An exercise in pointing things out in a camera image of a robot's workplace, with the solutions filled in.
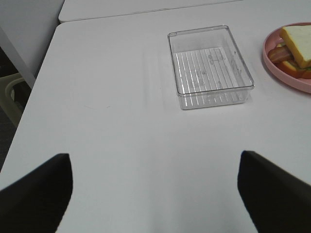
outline transparent rectangular tray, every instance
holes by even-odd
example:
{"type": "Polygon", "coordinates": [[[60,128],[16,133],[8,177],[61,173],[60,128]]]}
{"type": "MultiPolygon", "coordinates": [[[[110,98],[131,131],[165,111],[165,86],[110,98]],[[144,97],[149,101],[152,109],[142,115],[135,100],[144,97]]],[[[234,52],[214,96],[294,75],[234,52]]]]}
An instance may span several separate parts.
{"type": "Polygon", "coordinates": [[[168,35],[182,109],[243,103],[254,81],[227,26],[168,35]]]}

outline pink plate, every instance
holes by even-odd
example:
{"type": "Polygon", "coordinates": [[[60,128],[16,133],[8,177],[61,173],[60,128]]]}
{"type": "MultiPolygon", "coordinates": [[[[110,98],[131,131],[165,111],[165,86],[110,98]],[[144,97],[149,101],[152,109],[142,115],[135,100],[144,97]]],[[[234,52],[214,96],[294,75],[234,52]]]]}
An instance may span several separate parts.
{"type": "MultiPolygon", "coordinates": [[[[304,23],[293,23],[287,26],[293,26],[293,25],[303,26],[303,25],[310,25],[310,24],[311,22],[304,22],[304,23]]],[[[271,71],[271,73],[273,73],[282,82],[298,90],[311,93],[311,79],[295,79],[292,76],[284,73],[279,68],[277,68],[268,58],[268,52],[274,49],[278,43],[283,42],[283,39],[279,36],[279,32],[281,28],[282,27],[271,32],[267,36],[267,38],[264,40],[263,50],[262,50],[263,60],[265,64],[267,65],[268,69],[271,71]]]]}

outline bacon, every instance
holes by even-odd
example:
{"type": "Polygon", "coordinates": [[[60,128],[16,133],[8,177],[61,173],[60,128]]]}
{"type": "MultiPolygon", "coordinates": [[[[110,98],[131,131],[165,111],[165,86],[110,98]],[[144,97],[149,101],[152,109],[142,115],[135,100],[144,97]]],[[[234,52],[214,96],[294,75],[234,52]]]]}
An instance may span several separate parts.
{"type": "Polygon", "coordinates": [[[307,68],[306,71],[301,75],[302,79],[311,79],[311,68],[307,68]]]}
{"type": "Polygon", "coordinates": [[[293,59],[293,55],[286,45],[281,47],[276,47],[270,50],[268,53],[268,58],[272,63],[280,63],[289,59],[293,59]]]}

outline bread slice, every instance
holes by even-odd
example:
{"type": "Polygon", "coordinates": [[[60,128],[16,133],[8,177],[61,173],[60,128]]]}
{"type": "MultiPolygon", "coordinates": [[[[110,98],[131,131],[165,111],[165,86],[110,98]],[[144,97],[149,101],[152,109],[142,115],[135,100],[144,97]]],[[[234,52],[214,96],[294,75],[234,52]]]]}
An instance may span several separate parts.
{"type": "Polygon", "coordinates": [[[283,27],[280,37],[300,68],[311,67],[311,25],[283,27]]]}

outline white table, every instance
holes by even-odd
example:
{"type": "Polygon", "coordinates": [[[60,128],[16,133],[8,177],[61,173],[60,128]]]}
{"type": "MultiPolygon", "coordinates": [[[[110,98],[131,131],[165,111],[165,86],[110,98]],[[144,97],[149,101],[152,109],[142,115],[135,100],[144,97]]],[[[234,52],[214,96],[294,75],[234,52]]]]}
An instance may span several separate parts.
{"type": "Polygon", "coordinates": [[[59,21],[63,23],[230,1],[238,0],[65,0],[59,21]]]}
{"type": "Polygon", "coordinates": [[[74,188],[60,233],[255,233],[237,190],[243,150],[311,183],[311,95],[261,62],[267,34],[309,20],[308,6],[244,0],[61,24],[0,188],[69,152],[74,188]],[[219,24],[231,28],[255,89],[244,104],[183,111],[167,34],[219,24]]]}

